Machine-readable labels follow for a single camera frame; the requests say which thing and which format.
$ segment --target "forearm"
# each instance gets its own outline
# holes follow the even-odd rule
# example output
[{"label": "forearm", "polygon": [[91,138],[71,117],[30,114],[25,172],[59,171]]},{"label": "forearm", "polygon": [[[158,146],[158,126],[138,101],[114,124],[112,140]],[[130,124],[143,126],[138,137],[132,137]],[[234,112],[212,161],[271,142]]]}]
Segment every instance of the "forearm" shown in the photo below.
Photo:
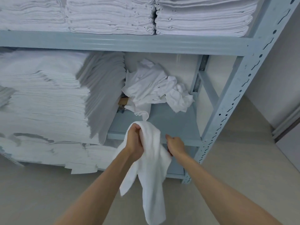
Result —
[{"label": "forearm", "polygon": [[132,163],[123,149],[55,225],[101,225]]},{"label": "forearm", "polygon": [[210,175],[187,154],[181,155],[178,161],[187,170],[221,225],[281,224],[253,201]]}]

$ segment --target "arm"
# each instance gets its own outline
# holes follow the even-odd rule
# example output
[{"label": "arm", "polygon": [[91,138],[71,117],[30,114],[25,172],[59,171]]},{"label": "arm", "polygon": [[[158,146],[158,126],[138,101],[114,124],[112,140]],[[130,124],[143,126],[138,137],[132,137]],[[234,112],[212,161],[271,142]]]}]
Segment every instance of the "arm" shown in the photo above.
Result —
[{"label": "arm", "polygon": [[184,149],[179,137],[166,135],[168,148],[187,170],[209,209],[221,225],[282,225],[266,210],[229,185],[217,180]]},{"label": "arm", "polygon": [[126,147],[55,225],[101,225],[104,222],[127,171],[144,152],[139,130],[139,125],[131,126]]}]

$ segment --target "perforated metal post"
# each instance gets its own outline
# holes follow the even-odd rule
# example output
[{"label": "perforated metal post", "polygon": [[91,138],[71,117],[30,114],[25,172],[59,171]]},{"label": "perforated metal post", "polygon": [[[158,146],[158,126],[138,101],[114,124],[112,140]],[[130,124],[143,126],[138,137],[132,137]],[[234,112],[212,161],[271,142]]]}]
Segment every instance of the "perforated metal post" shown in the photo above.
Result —
[{"label": "perforated metal post", "polygon": [[[198,163],[205,159],[299,2],[300,0],[264,1],[249,34],[249,38],[255,41],[253,48],[245,56],[236,58],[233,70],[201,136],[203,145],[194,157]],[[187,174],[182,183],[190,181]]]}]

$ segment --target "hand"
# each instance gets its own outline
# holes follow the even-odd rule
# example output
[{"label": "hand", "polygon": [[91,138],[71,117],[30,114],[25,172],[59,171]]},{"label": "hand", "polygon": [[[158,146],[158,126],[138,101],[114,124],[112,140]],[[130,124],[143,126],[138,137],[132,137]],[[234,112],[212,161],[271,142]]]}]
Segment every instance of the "hand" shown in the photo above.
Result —
[{"label": "hand", "polygon": [[137,161],[144,153],[144,148],[140,138],[140,129],[141,127],[138,124],[133,123],[127,133],[125,149],[129,151],[133,162]]},{"label": "hand", "polygon": [[171,137],[166,134],[168,149],[176,159],[179,159],[181,155],[186,155],[185,144],[179,137]]}]

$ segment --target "beige floor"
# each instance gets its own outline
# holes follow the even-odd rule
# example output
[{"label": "beige floor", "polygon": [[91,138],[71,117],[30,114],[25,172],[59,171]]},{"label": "beige floor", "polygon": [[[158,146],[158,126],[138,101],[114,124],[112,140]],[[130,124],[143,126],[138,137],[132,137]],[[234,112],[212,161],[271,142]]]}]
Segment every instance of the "beige floor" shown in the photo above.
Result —
[{"label": "beige floor", "polygon": [[[203,163],[219,179],[265,208],[285,225],[300,221],[300,173],[272,142],[269,125],[243,99]],[[100,173],[70,175],[62,167],[19,168],[0,160],[0,224],[52,224]],[[163,183],[164,225],[218,224],[193,184]],[[137,180],[115,201],[105,225],[143,225],[142,188]]]}]

